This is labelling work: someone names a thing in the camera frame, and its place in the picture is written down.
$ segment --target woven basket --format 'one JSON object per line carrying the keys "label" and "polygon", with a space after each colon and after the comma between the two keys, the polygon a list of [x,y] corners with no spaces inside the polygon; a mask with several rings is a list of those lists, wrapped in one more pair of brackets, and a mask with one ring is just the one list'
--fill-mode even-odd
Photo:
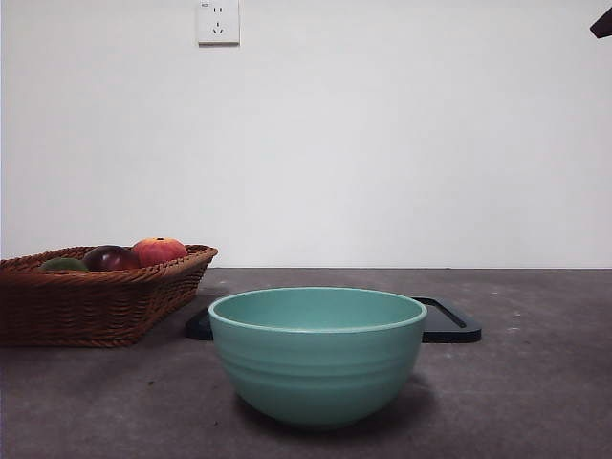
{"label": "woven basket", "polygon": [[116,347],[137,342],[195,297],[217,254],[207,246],[186,247],[183,258],[128,271],[37,269],[59,256],[80,259],[93,247],[0,261],[0,346]]}

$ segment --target wall socket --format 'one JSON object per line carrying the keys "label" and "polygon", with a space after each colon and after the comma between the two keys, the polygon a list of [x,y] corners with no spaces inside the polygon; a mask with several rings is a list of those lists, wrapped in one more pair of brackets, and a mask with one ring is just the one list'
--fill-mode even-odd
{"label": "wall socket", "polygon": [[200,46],[240,44],[240,0],[201,0],[197,8]]}

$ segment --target countertop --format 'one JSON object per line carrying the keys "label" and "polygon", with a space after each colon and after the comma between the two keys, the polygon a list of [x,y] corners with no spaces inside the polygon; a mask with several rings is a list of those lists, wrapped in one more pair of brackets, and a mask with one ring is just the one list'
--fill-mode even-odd
{"label": "countertop", "polygon": [[[483,338],[422,346],[388,407],[345,429],[242,402],[214,343],[184,338],[216,297],[348,286],[447,298]],[[2,459],[612,457],[612,271],[210,269],[138,344],[0,348]]]}

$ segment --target table surface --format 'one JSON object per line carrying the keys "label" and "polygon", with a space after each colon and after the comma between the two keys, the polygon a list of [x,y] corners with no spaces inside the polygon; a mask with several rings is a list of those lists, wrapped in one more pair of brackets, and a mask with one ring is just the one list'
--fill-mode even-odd
{"label": "table surface", "polygon": [[[216,297],[348,286],[447,298],[476,343],[422,346],[389,406],[294,430],[233,392],[185,323]],[[197,298],[119,349],[0,348],[4,459],[612,457],[612,271],[211,269]]]}

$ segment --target black cutting board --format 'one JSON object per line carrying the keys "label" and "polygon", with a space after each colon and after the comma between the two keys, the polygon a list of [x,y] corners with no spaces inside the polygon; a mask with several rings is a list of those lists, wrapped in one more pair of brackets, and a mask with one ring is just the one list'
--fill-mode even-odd
{"label": "black cutting board", "polygon": [[[482,336],[482,327],[448,301],[415,296],[427,307],[423,342],[475,342]],[[212,340],[208,309],[192,317],[185,326],[185,335],[191,339]]]}

